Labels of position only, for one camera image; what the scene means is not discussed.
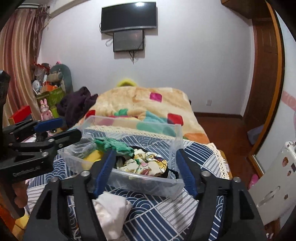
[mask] wooden floor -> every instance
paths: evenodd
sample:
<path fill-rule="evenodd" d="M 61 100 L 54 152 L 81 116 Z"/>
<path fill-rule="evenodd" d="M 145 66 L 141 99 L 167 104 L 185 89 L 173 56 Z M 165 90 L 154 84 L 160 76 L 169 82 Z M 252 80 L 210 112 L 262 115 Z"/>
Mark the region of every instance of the wooden floor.
<path fill-rule="evenodd" d="M 252 164 L 246 159 L 252 146 L 247 138 L 246 127 L 237 118 L 197 117 L 210 142 L 225 153 L 232 176 L 238 176 L 248 185 L 255 174 Z"/>

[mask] purple clothing pile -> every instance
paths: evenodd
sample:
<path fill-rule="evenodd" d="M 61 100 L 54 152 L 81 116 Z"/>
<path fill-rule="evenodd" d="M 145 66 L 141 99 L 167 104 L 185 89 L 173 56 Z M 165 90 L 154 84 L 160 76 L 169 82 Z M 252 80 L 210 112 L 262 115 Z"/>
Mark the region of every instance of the purple clothing pile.
<path fill-rule="evenodd" d="M 60 103 L 57 104 L 57 112 L 65 118 L 68 128 L 75 125 L 96 103 L 98 94 L 91 96 L 87 87 L 67 94 Z"/>

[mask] human hand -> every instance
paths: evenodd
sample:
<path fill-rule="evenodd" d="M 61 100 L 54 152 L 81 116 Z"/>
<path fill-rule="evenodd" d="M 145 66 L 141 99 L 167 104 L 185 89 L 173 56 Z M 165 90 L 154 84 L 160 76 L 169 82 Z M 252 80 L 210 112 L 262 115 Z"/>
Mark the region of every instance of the human hand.
<path fill-rule="evenodd" d="M 27 195 L 27 187 L 28 184 L 26 184 L 25 181 L 14 183 L 12 184 L 12 188 L 15 191 L 15 204 L 19 208 L 23 208 L 27 205 L 28 202 L 28 195 Z"/>

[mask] white plastic container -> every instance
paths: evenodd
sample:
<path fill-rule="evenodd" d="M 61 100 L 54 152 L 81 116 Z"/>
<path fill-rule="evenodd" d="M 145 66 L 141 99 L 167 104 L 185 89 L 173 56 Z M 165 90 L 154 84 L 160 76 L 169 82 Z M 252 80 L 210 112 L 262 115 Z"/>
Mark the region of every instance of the white plastic container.
<path fill-rule="evenodd" d="M 168 161 L 169 169 L 179 172 L 175 156 L 176 151 L 184 147 L 180 125 L 90 116 L 79 129 L 82 132 L 82 136 L 107 136 L 126 142 L 129 146 L 139 146 L 148 151 L 154 151 Z M 80 173 L 91 168 L 91 162 L 70 155 L 68 148 L 60 149 L 58 153 L 71 171 Z M 180 172 L 179 179 L 175 179 L 175 175 L 171 172 L 169 172 L 168 178 L 161 178 L 129 173 L 113 168 L 108 179 L 108 185 L 149 195 L 174 198 L 181 192 L 184 182 Z"/>

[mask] pink shoe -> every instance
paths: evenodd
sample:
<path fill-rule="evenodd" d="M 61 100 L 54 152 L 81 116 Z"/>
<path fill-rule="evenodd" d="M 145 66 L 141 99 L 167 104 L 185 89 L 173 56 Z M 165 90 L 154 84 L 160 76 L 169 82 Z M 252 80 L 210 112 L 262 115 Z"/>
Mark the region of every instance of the pink shoe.
<path fill-rule="evenodd" d="M 249 183 L 249 189 L 254 186 L 256 184 L 256 182 L 258 182 L 259 180 L 259 177 L 257 174 L 253 174 L 252 178 L 251 178 L 251 181 Z"/>

